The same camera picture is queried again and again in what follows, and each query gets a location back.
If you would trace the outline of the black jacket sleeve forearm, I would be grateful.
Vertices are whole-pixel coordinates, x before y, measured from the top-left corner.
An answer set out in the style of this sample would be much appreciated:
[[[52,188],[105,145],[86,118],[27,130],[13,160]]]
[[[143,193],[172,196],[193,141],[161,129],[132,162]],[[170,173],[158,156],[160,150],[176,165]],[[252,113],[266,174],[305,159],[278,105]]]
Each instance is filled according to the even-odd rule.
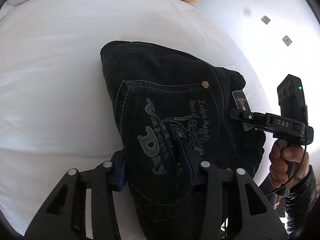
[[[303,224],[307,215],[316,202],[316,177],[309,165],[309,172],[305,178],[291,188],[285,197],[285,213],[287,218],[287,233],[291,237]]]

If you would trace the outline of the person's right hand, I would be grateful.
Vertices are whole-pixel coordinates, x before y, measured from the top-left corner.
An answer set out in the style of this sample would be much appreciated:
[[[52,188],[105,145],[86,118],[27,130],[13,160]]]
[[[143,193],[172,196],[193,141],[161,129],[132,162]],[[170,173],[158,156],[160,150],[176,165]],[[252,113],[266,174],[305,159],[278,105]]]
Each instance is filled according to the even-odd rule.
[[[275,188],[279,188],[289,179],[287,175],[287,162],[298,163],[300,166],[300,169],[290,181],[291,187],[301,182],[309,173],[309,154],[308,152],[304,152],[301,146],[292,146],[281,150],[279,140],[277,140],[272,146],[269,160],[271,165],[268,178]]]

